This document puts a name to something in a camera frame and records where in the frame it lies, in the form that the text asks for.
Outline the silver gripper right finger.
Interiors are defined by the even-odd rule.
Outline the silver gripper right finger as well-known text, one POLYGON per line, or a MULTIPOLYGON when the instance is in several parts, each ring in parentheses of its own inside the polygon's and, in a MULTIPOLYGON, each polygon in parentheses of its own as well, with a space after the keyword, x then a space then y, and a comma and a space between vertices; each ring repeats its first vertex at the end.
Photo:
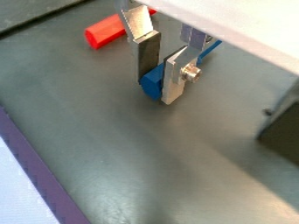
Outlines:
POLYGON ((165 60, 162 101, 170 105, 183 94, 187 81, 199 79, 202 70, 197 60, 206 45, 207 34, 187 24, 182 25, 181 39, 186 45, 165 60))

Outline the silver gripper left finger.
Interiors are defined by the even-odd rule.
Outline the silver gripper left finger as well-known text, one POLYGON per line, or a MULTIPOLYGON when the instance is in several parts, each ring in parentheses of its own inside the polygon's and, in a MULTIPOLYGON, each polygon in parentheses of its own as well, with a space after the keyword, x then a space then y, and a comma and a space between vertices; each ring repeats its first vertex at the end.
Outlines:
POLYGON ((141 81, 159 64, 162 33, 154 28, 146 5, 115 0, 115 7, 133 50, 135 77, 141 81))

